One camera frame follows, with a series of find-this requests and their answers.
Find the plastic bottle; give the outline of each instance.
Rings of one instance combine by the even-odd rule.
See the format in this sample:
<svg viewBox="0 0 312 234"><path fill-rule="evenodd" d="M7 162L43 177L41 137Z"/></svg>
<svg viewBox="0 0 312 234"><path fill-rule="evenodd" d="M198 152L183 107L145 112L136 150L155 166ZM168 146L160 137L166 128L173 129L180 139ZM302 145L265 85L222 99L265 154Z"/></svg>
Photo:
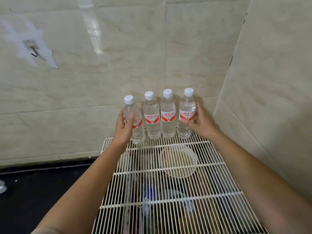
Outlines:
<svg viewBox="0 0 312 234"><path fill-rule="evenodd" d="M176 106L172 98L172 90L163 91L164 98L160 103L161 132L163 137L172 138L175 135Z"/></svg>
<svg viewBox="0 0 312 234"><path fill-rule="evenodd" d="M181 122L181 119L189 121L194 120L196 103L193 97L194 90L186 88L184 90L184 97L179 103L179 120L177 123L177 135L182 139L187 139L192 134L192 129Z"/></svg>
<svg viewBox="0 0 312 234"><path fill-rule="evenodd" d="M131 112L135 114L131 140L134 144L141 144L145 140L143 117L140 108L133 102L133 96L128 95L124 98L124 117L128 121Z"/></svg>
<svg viewBox="0 0 312 234"><path fill-rule="evenodd" d="M145 103L143 113L146 122L147 134L151 139L158 139L161 136L159 123L159 104L154 99L154 93L147 91L145 93Z"/></svg>

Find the clear water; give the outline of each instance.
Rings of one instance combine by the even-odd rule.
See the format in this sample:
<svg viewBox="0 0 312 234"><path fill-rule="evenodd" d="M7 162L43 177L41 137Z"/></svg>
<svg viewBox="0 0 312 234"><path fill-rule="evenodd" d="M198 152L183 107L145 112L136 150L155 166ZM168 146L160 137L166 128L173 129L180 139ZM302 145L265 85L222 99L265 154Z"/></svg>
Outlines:
<svg viewBox="0 0 312 234"><path fill-rule="evenodd" d="M184 96L183 99L181 100L181 102L179 103L179 110L188 111L188 112L195 112L196 103L195 103L193 96L191 96L191 97ZM189 138L192 134L192 129L190 127L186 126L185 124L183 124L179 119L177 121L178 121L178 123L177 123L177 135L181 139Z"/></svg>
<svg viewBox="0 0 312 234"><path fill-rule="evenodd" d="M143 113L146 115L158 114L159 118L157 123L146 123L147 135L151 139L158 139L161 136L159 104L154 99L146 100L143 105Z"/></svg>
<svg viewBox="0 0 312 234"><path fill-rule="evenodd" d="M161 112L176 112L175 103L171 98L163 98L160 103L160 111ZM161 120L161 133L165 138L172 138L175 135L175 125L176 125L176 118L173 121L164 122Z"/></svg>
<svg viewBox="0 0 312 234"><path fill-rule="evenodd" d="M135 103L131 105L126 104L124 106L124 117L126 118L127 121L129 119L129 115L131 112L134 112L136 120L139 118L144 120L140 108ZM132 129L131 140L134 144L141 144L145 140L143 124L135 129Z"/></svg>

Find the red and white label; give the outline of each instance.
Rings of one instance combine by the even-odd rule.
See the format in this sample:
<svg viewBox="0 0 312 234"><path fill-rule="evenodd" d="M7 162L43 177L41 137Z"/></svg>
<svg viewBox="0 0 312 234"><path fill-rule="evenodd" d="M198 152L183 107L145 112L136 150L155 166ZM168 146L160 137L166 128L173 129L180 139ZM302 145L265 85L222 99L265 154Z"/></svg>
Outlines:
<svg viewBox="0 0 312 234"><path fill-rule="evenodd" d="M172 112L161 112L161 120L163 122L170 122L175 119L175 111Z"/></svg>
<svg viewBox="0 0 312 234"><path fill-rule="evenodd" d="M144 117L147 124L156 124L159 122L159 113L153 115L144 114Z"/></svg>
<svg viewBox="0 0 312 234"><path fill-rule="evenodd" d="M142 126L143 120L141 117L135 118L135 122L133 123L133 129Z"/></svg>
<svg viewBox="0 0 312 234"><path fill-rule="evenodd" d="M193 121L195 117L195 112L186 112L186 111L182 111L180 110L179 112L179 119L185 119L188 121Z"/></svg>

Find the left hand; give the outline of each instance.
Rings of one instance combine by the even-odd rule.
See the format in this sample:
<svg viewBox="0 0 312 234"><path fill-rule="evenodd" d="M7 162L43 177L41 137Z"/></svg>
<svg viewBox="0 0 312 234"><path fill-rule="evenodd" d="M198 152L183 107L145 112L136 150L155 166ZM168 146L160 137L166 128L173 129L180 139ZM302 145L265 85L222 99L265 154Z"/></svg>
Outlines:
<svg viewBox="0 0 312 234"><path fill-rule="evenodd" d="M127 124L124 121L123 110L121 110L118 115L112 145L116 146L116 148L118 149L121 149L121 153L123 153L126 150L127 144L132 136L132 128L134 120L135 120L134 113L130 114Z"/></svg>

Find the metal grid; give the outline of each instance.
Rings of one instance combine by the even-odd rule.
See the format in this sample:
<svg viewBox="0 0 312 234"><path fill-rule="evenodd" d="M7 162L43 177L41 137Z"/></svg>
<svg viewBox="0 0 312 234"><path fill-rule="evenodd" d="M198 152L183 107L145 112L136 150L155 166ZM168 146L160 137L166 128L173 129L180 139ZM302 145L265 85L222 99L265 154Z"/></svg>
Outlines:
<svg viewBox="0 0 312 234"><path fill-rule="evenodd" d="M122 154L93 234L267 233L210 141L145 136Z"/></svg>

